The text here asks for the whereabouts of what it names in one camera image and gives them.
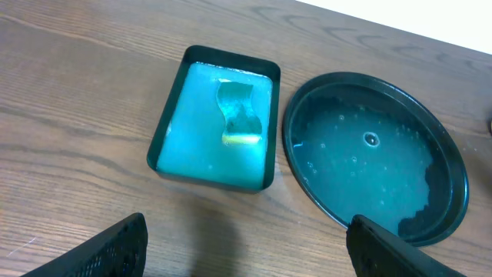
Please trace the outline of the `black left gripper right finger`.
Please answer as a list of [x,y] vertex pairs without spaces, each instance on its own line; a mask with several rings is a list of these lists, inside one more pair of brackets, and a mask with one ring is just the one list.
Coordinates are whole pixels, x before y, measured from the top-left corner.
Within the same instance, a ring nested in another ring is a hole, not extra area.
[[358,277],[463,277],[363,215],[347,228],[346,246]]

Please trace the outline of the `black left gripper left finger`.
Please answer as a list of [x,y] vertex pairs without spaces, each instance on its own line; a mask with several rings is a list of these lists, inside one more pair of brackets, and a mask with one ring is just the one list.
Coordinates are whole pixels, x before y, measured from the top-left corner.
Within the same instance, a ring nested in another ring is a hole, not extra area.
[[136,212],[22,277],[142,277],[148,230]]

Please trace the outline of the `green yellow sponge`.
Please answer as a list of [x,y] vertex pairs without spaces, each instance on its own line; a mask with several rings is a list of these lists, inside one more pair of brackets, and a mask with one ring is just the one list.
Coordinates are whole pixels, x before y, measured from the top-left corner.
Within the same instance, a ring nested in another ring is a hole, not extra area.
[[220,79],[216,100],[224,116],[224,144],[253,145],[261,140],[262,124],[255,113],[251,95],[253,85]]

